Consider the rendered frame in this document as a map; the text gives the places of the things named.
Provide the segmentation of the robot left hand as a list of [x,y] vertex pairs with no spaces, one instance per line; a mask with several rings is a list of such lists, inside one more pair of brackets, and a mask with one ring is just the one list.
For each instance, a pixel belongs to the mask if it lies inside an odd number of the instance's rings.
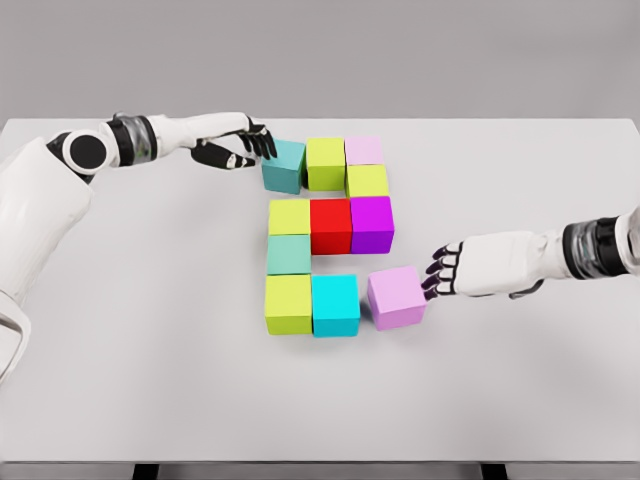
[[195,146],[190,149],[197,163],[221,169],[236,170],[254,167],[253,158],[232,152],[215,143],[216,139],[237,136],[247,153],[265,160],[278,156],[274,138],[264,124],[255,123],[251,117],[240,112],[204,115],[195,124]]

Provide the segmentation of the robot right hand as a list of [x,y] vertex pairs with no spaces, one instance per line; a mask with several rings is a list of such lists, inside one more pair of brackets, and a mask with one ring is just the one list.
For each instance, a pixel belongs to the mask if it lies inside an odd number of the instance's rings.
[[544,277],[534,258],[534,240],[531,232],[502,232],[470,236],[440,247],[425,270],[424,298],[506,294],[516,299],[536,292]]

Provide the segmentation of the teal block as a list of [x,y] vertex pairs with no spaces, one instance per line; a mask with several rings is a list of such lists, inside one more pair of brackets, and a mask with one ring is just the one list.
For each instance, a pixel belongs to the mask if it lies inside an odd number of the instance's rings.
[[306,145],[275,139],[277,156],[262,162],[262,178],[266,190],[299,195]]

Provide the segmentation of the pink-violet block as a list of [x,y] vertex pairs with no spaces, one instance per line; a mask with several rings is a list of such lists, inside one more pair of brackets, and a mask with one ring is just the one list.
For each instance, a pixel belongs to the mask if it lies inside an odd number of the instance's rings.
[[414,266],[371,273],[368,277],[367,297],[378,331],[421,323],[427,306]]

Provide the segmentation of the yellow-green block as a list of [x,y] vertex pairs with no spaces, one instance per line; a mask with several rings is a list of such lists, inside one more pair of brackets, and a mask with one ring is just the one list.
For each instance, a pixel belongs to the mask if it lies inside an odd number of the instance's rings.
[[386,167],[382,164],[349,165],[346,169],[346,194],[349,198],[388,196]]
[[268,275],[265,285],[264,317],[270,335],[311,334],[311,276]]
[[344,139],[309,138],[306,144],[308,188],[311,191],[344,189],[346,157]]
[[310,201],[308,199],[271,200],[268,234],[308,235],[311,233]]

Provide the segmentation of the purple block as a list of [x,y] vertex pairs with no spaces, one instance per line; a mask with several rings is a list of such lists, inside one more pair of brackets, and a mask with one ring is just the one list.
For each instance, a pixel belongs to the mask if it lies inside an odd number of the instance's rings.
[[389,196],[352,197],[352,254],[388,254],[395,224]]

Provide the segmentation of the mint green block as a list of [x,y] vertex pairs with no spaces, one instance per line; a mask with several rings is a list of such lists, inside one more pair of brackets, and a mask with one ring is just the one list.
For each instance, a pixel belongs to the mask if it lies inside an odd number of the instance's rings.
[[268,237],[268,275],[305,275],[310,273],[311,241],[309,235],[273,235]]

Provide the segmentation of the pale pink block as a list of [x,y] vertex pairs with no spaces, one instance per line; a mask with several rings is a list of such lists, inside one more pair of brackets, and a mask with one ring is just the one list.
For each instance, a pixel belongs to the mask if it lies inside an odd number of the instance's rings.
[[382,165],[383,148],[378,136],[349,136],[344,138],[348,166]]

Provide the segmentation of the red block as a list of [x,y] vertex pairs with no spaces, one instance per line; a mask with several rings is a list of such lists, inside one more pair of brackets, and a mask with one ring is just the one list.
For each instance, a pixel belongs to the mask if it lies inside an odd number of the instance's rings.
[[351,252],[351,203],[347,198],[310,201],[311,253],[344,255]]

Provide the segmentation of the cyan block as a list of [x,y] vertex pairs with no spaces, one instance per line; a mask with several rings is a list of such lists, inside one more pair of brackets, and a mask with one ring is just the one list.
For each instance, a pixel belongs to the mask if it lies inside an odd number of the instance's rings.
[[357,336],[361,318],[357,276],[313,275],[311,289],[313,335]]

